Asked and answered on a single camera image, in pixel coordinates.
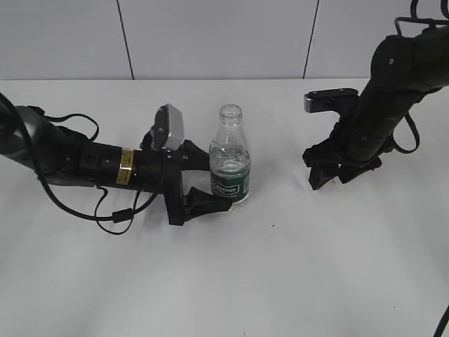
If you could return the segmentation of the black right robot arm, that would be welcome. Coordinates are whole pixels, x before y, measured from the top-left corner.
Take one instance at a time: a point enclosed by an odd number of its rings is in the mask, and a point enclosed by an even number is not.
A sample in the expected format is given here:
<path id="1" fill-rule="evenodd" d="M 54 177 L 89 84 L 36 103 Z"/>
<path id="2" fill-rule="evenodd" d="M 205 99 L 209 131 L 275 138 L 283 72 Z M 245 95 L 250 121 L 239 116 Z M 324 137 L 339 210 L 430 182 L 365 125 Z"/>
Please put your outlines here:
<path id="1" fill-rule="evenodd" d="M 370 79 L 362 92 L 352 88 L 310 91 L 304 96 L 308 113 L 333 111 L 339 119 L 330 135 L 306 149 L 313 190 L 339 178 L 348 183 L 378 169 L 384 153 L 407 153 L 394 140 L 403 119 L 420 144 L 410 117 L 413 105 L 448 86 L 448 28 L 429 27 L 416 37 L 388 36 L 375 50 Z"/>

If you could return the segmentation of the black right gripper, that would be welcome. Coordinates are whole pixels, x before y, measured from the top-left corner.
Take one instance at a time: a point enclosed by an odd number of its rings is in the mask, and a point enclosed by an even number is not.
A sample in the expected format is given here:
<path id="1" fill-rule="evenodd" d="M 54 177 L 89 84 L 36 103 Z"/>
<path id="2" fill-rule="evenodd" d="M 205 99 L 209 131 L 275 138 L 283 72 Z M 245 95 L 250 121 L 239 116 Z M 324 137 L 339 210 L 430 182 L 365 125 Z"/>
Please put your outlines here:
<path id="1" fill-rule="evenodd" d="M 342 184 L 348 183 L 360 175 L 374 171 L 382 165 L 378 157 L 368 161 L 356 161 L 345 152 L 345 143 L 340 140 L 344 122 L 336 122 L 329 136 L 322 142 L 312 145 L 303 153 L 303 160 L 309 173 L 309 184 L 313 190 L 319 190 L 336 176 Z"/>

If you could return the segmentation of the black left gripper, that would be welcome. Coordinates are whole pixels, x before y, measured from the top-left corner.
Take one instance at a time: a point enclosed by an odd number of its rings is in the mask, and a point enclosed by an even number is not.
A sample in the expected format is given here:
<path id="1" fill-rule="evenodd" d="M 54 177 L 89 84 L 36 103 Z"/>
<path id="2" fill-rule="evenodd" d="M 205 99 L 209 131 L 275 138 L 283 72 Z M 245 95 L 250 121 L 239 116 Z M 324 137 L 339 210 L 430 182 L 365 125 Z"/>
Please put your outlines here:
<path id="1" fill-rule="evenodd" d="M 208 194 L 192 187 L 183 194 L 183 171 L 209 171 L 209 154 L 190 140 L 181 140 L 174 148 L 155 148 L 156 137 L 149 131 L 145 134 L 138 151 L 135 178 L 145 191 L 163 195 L 168 222 L 183 226 L 186 221 L 228 211 L 232 200 Z"/>

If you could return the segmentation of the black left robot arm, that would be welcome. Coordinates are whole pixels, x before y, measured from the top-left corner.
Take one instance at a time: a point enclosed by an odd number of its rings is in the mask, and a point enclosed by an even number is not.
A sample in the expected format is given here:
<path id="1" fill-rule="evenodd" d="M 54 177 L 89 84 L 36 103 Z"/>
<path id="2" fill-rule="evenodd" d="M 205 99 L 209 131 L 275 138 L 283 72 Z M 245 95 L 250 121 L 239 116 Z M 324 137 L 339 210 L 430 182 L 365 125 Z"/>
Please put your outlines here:
<path id="1" fill-rule="evenodd" d="M 188 220 L 210 213 L 228 211 L 232 201 L 192 187 L 183 192 L 185 171 L 209 171 L 209 155 L 185 139 L 182 113 L 171 104 L 160 106 L 154 124 L 138 149 L 97 142 L 62 126 L 70 119 L 50 117 L 36 106 L 15 106 L 1 97 L 1 155 L 35 172 L 50 200 L 63 211 L 94 221 L 132 222 L 162 195 L 171 225 L 182 226 Z M 113 212 L 110 216 L 75 211 L 63 204 L 51 186 L 96 187 L 148 192 L 142 205 Z"/>

